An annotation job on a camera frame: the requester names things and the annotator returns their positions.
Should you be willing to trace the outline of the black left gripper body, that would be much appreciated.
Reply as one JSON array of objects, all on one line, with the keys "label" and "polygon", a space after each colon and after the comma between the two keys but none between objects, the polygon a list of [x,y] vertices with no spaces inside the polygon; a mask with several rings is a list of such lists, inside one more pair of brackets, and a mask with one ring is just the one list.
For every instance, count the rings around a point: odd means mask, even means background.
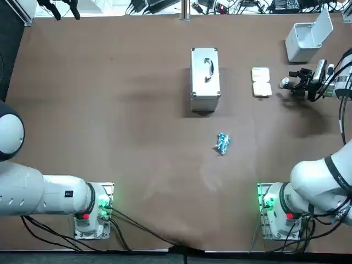
[{"label": "black left gripper body", "polygon": [[43,6],[43,7],[51,7],[51,6],[54,6],[57,2],[63,2],[67,5],[71,5],[72,4],[72,0],[37,0],[38,4],[40,6]]}]

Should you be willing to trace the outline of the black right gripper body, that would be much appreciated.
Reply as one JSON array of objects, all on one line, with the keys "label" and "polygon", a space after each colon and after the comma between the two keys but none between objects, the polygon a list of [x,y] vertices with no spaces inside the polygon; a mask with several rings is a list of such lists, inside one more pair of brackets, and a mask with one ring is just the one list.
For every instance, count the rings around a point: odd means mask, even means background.
[{"label": "black right gripper body", "polygon": [[309,79],[305,84],[305,91],[307,92],[307,100],[313,102],[316,94],[321,88],[321,82],[317,79]]}]

